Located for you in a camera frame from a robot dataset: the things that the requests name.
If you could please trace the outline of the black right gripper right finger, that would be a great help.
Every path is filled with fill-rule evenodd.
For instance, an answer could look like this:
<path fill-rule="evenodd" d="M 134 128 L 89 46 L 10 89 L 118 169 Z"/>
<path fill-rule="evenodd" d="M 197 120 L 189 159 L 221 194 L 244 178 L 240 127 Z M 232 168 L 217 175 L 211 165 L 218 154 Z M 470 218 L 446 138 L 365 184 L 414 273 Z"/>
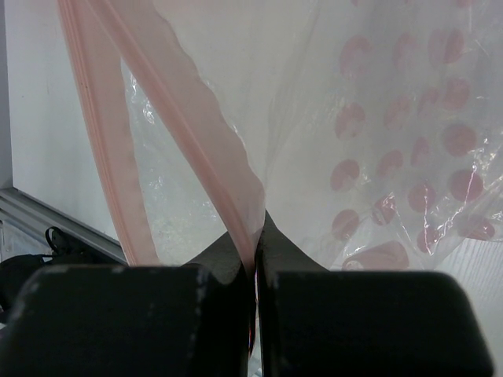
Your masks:
<path fill-rule="evenodd" d="M 255 259 L 265 376 L 491 376 L 458 283 L 321 267 L 265 220 Z"/>

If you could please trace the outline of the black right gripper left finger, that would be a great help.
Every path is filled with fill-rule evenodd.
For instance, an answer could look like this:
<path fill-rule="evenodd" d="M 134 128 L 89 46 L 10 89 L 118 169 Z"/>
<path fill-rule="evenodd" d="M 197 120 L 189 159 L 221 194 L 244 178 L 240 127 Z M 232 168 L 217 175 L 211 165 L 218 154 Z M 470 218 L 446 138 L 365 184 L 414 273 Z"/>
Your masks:
<path fill-rule="evenodd" d="M 4 264 L 4 376 L 244 376 L 252 290 L 220 236 L 179 267 Z"/>

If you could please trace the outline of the clear pink-dotted zip bag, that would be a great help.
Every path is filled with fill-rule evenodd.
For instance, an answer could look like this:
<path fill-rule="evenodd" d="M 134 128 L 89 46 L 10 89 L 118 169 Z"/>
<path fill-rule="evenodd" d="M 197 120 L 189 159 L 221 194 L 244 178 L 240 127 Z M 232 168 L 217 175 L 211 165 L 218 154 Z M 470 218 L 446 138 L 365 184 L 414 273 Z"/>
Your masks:
<path fill-rule="evenodd" d="M 327 269 L 502 238 L 499 1 L 60 1 L 131 265 L 267 218 Z"/>

